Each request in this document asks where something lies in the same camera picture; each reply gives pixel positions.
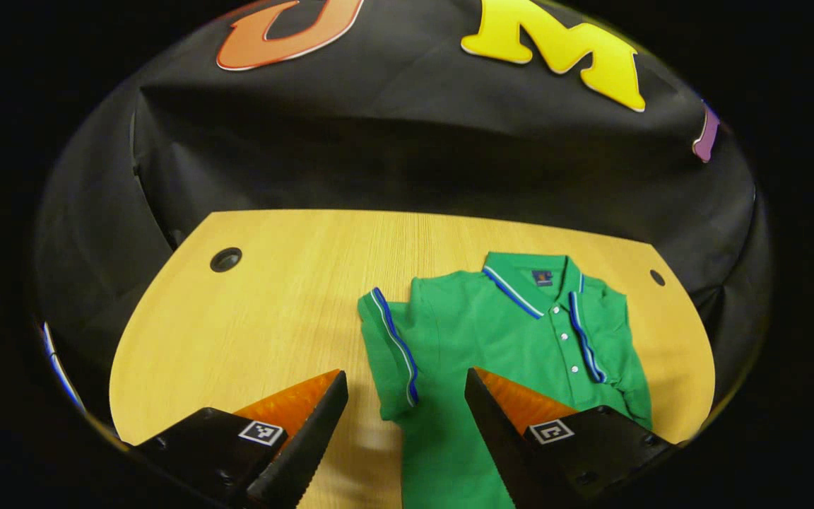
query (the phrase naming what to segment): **wooden table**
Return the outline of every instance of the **wooden table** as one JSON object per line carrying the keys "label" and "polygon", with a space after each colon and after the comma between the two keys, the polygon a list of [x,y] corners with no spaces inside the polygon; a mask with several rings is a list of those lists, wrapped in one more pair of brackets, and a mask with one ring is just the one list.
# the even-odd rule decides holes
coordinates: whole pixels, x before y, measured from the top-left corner
{"label": "wooden table", "polygon": [[[232,246],[240,263],[210,270]],[[349,403],[300,506],[399,507],[401,433],[379,418],[356,302],[374,286],[404,302],[414,276],[479,271],[489,251],[569,255],[627,294],[655,432],[677,443],[698,431],[714,392],[707,335],[651,245],[527,223],[353,210],[208,216],[156,275],[122,336],[110,381],[117,431],[135,445],[202,406],[234,412],[342,368]]]}

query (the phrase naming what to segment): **black fabric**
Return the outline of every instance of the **black fabric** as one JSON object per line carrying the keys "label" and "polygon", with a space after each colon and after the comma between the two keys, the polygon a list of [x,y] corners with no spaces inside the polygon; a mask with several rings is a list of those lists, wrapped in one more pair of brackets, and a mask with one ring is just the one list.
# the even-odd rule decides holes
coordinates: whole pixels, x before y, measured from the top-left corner
{"label": "black fabric", "polygon": [[[557,76],[535,51],[527,65],[466,54],[478,0],[366,0],[316,52],[217,67],[230,23],[278,3],[172,46],[65,149],[35,241],[42,312],[64,341],[107,373],[149,281],[216,210],[455,213],[655,245],[707,327],[715,400],[731,392],[769,313],[765,207],[726,126],[710,162],[692,154],[703,103],[672,71],[640,51],[636,113],[584,86],[589,56]],[[317,4],[282,13],[270,36],[311,25]]]}

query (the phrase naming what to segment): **blue stripe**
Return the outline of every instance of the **blue stripe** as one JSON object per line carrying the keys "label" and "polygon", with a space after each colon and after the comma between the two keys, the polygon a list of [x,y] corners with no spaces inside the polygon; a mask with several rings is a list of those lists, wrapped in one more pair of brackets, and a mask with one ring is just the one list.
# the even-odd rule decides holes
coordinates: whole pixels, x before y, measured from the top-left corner
{"label": "blue stripe", "polygon": [[492,281],[494,281],[495,286],[497,286],[498,288],[500,288],[502,292],[506,293],[506,294],[507,294],[507,296],[508,296],[508,297],[510,297],[510,298],[511,298],[511,300],[513,300],[513,301],[514,301],[514,303],[516,303],[518,306],[520,306],[520,307],[521,307],[521,308],[524,310],[524,312],[528,312],[530,315],[532,315],[532,316],[533,316],[533,318],[534,318],[534,319],[539,320],[540,318],[542,318],[541,316],[539,316],[539,315],[537,315],[535,312],[533,312],[533,310],[530,310],[530,309],[529,309],[529,307],[526,307],[526,306],[525,306],[525,305],[524,305],[524,304],[523,304],[523,303],[520,301],[520,299],[517,299],[517,297],[516,297],[516,296],[514,296],[514,293],[513,293],[513,292],[511,292],[509,289],[507,289],[507,287],[506,287],[506,286],[504,286],[504,284],[501,284],[501,281],[498,281],[497,277],[495,277],[495,275],[494,275],[494,274],[489,274],[489,271],[488,271],[488,270],[485,270],[485,269],[482,269],[482,271],[483,271],[483,273],[485,273],[485,275],[488,275],[488,279],[491,279]]}
{"label": "blue stripe", "polygon": [[379,303],[382,304],[382,310],[384,311],[385,327],[387,327],[388,331],[391,332],[391,335],[393,335],[394,338],[397,339],[398,344],[400,344],[401,347],[404,348],[404,351],[407,352],[407,358],[410,359],[411,367],[413,367],[413,374],[411,375],[410,378],[410,385],[408,390],[410,391],[410,396],[413,397],[413,401],[415,403],[419,403],[420,395],[416,391],[416,374],[418,372],[416,367],[416,361],[413,360],[413,354],[410,351],[410,347],[408,347],[407,344],[405,344],[404,340],[401,339],[401,336],[398,335],[398,329],[395,329],[394,319],[391,318],[391,308],[388,307],[388,300],[385,300],[385,297],[382,295],[382,291],[379,290],[378,288],[372,289],[372,292],[375,292],[375,297],[379,300]]}
{"label": "blue stripe", "polygon": [[586,337],[586,332],[582,329],[581,322],[579,322],[579,316],[577,315],[576,293],[574,292],[571,292],[571,321],[574,323],[574,328],[579,334],[579,342],[582,344],[582,352],[584,352],[586,365],[589,367],[590,373],[592,373],[592,376],[595,377],[595,381],[598,383],[604,383],[606,378],[605,373],[602,373],[602,371],[599,370],[595,365],[595,353],[592,351],[592,348],[590,348],[589,338]]}

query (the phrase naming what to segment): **orange letter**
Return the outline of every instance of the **orange letter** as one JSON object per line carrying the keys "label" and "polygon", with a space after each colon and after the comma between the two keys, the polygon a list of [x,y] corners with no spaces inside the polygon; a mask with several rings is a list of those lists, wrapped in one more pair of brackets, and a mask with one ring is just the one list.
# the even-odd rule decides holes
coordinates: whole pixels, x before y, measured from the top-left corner
{"label": "orange letter", "polygon": [[267,39],[266,33],[278,14],[298,3],[293,0],[278,4],[233,23],[233,30],[216,58],[219,67],[227,71],[246,71],[308,54],[348,32],[362,6],[362,0],[326,0],[313,26],[281,39]]}

